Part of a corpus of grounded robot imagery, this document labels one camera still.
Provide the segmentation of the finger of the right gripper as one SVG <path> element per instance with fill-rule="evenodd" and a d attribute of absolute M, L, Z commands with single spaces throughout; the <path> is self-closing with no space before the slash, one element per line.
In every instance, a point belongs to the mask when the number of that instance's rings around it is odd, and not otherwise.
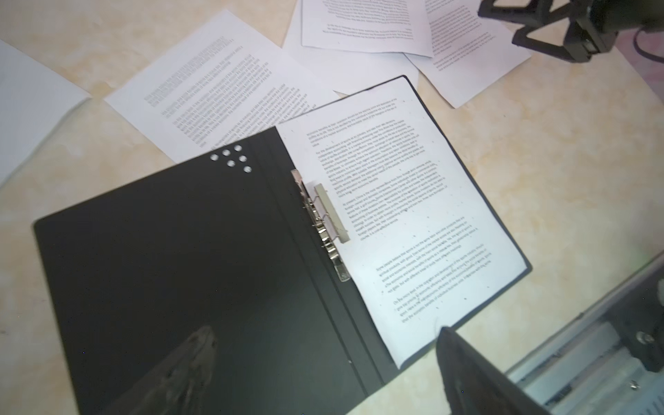
<path fill-rule="evenodd" d="M 552 0 L 531 0 L 525 6 L 497 6 L 494 0 L 480 3 L 478 16 L 521 25 L 547 25 L 569 17 L 572 3 L 553 9 Z"/>
<path fill-rule="evenodd" d="M 582 30 L 575 22 L 565 29 L 561 22 L 539 29 L 524 27 L 515 32 L 512 43 L 549 57 L 584 56 Z"/>

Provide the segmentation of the black and white folder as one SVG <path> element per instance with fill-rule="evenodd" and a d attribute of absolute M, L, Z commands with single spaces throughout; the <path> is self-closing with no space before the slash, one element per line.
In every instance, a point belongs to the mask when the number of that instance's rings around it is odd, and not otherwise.
<path fill-rule="evenodd" d="M 434 344 L 393 362 L 277 127 L 34 223 L 79 413 L 206 325 L 200 414 L 344 414 Z"/>

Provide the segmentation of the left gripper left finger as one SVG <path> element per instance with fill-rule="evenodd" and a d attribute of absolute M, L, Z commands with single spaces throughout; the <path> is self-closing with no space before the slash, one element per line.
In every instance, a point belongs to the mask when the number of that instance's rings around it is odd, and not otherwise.
<path fill-rule="evenodd" d="M 175 348 L 102 414 L 200 414 L 211 383 L 217 337 L 203 326 Z"/>

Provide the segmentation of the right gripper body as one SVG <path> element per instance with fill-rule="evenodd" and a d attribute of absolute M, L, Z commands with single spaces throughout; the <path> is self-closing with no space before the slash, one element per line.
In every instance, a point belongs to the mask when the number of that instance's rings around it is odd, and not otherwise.
<path fill-rule="evenodd" d="M 642 33 L 663 31 L 662 0 L 570 1 L 569 5 L 564 61 L 589 62 L 593 55 L 610 52 L 620 32 L 634 29 L 632 44 L 636 53 L 652 62 L 663 62 L 660 55 L 644 50 L 638 43 Z"/>

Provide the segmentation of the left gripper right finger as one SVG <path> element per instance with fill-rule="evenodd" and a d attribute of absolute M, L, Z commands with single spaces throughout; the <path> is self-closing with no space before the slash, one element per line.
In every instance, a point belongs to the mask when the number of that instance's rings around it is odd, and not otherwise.
<path fill-rule="evenodd" d="M 546 414 L 456 330 L 437 338 L 437 364 L 452 414 Z"/>

